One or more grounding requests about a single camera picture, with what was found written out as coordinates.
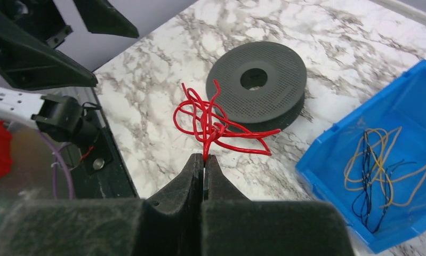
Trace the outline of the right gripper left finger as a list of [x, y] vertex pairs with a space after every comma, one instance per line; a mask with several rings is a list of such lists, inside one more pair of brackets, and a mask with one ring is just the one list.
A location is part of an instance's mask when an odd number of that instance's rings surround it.
[[32, 200], [0, 227], [0, 255], [200, 255], [203, 158], [148, 199]]

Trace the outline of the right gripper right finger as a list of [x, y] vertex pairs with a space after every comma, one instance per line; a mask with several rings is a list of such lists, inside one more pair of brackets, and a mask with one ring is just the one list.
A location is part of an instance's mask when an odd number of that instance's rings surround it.
[[345, 222], [320, 201], [251, 201], [210, 155], [201, 205], [202, 255], [353, 255]]

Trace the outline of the blue plastic bin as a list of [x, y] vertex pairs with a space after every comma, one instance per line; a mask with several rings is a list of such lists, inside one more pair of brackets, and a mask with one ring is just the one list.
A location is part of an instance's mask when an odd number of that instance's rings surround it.
[[426, 60], [321, 134], [295, 166], [380, 253], [426, 231]]

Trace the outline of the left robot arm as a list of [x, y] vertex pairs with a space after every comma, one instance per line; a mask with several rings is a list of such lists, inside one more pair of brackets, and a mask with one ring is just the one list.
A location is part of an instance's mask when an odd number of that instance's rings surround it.
[[95, 87], [95, 75], [58, 50], [72, 32], [54, 1], [0, 1], [0, 119], [80, 148], [95, 144], [100, 129], [68, 95], [42, 94], [63, 87]]

